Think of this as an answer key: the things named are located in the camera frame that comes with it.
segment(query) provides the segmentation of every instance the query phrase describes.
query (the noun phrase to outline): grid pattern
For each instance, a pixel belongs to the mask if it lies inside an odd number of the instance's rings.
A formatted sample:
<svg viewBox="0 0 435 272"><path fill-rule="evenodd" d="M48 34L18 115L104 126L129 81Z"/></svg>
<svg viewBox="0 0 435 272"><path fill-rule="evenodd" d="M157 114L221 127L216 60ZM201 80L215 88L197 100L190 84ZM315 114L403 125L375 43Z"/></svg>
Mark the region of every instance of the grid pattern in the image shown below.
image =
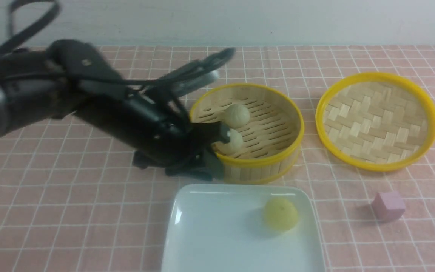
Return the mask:
<svg viewBox="0 0 435 272"><path fill-rule="evenodd" d="M221 48L102 46L124 76L154 79ZM328 271L435 271L435 144L414 165L366 172L324 149L314 114L321 95L345 76L385 71L422 86L435 101L435 46L238 48L212 87L268 85L290 96L305 120L302 156L273 184L312 199ZM0 272L159 271L177 190L195 181L131 167L133 150L78 119L43 121L0 138ZM397 190L398 221L378 224L369 203Z"/></svg>

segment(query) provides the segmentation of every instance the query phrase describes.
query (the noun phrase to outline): bamboo steamer lid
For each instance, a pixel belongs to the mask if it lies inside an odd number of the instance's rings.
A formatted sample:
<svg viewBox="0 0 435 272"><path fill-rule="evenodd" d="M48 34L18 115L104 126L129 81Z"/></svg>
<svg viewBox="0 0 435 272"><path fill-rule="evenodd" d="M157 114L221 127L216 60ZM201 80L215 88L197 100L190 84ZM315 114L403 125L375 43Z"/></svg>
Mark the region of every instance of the bamboo steamer lid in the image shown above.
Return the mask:
<svg viewBox="0 0 435 272"><path fill-rule="evenodd" d="M390 171L423 156L435 139L435 106L413 82L362 73L333 85L319 102L319 137L338 158Z"/></svg>

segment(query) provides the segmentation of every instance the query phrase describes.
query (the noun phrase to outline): white plate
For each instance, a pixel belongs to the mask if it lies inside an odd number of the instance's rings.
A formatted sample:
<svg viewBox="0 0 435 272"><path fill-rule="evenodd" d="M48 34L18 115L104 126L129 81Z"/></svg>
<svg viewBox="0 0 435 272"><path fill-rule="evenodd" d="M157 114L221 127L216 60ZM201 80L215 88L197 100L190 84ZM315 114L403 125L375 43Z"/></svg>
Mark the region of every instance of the white plate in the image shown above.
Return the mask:
<svg viewBox="0 0 435 272"><path fill-rule="evenodd" d="M261 210L273 196L291 200L297 226L273 234ZM291 187L193 184L176 196L162 272L325 272L315 214Z"/></svg>

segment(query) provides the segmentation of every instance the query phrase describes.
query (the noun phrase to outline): pink cube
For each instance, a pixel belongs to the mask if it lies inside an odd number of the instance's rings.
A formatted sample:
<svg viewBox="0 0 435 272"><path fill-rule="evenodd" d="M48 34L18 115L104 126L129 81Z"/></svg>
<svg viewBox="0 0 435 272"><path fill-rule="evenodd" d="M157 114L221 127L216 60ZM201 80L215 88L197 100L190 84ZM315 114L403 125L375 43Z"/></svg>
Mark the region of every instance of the pink cube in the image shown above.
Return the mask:
<svg viewBox="0 0 435 272"><path fill-rule="evenodd" d="M384 222L397 220L406 211L406 205L397 191L377 193L372 208L376 217Z"/></svg>

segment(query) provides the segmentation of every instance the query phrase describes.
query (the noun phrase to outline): white dumpling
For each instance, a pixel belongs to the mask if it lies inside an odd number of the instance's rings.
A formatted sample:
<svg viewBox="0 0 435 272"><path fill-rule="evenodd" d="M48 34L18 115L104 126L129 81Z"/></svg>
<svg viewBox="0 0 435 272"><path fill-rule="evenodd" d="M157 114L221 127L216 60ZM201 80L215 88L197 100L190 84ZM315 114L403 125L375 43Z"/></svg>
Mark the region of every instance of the white dumpling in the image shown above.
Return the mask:
<svg viewBox="0 0 435 272"><path fill-rule="evenodd" d="M231 155L238 152L243 147L243 136L234 129L229 129L229 143L219 143L217 149L225 155Z"/></svg>
<svg viewBox="0 0 435 272"><path fill-rule="evenodd" d="M232 128L240 128L249 122L249 110L241 104L232 104L224 111L224 122Z"/></svg>

